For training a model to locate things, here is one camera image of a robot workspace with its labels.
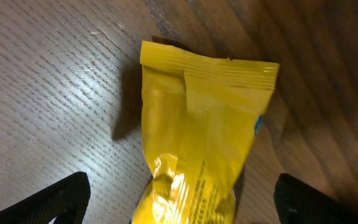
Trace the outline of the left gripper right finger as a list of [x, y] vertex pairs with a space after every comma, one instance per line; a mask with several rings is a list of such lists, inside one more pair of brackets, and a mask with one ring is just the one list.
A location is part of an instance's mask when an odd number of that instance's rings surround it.
[[287, 173], [279, 175], [273, 200], [282, 224], [358, 223], [358, 213]]

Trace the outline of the yellow snack packet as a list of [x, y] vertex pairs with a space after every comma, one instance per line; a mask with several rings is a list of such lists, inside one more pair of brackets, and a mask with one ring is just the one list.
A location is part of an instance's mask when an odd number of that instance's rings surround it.
[[145, 41], [142, 146], [152, 180], [133, 223], [232, 223], [234, 184], [279, 65], [197, 55]]

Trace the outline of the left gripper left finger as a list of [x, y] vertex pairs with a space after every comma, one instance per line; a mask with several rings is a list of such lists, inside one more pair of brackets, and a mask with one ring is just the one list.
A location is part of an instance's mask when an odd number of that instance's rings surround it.
[[81, 224], [91, 189], [85, 172], [75, 172], [0, 211], [0, 223]]

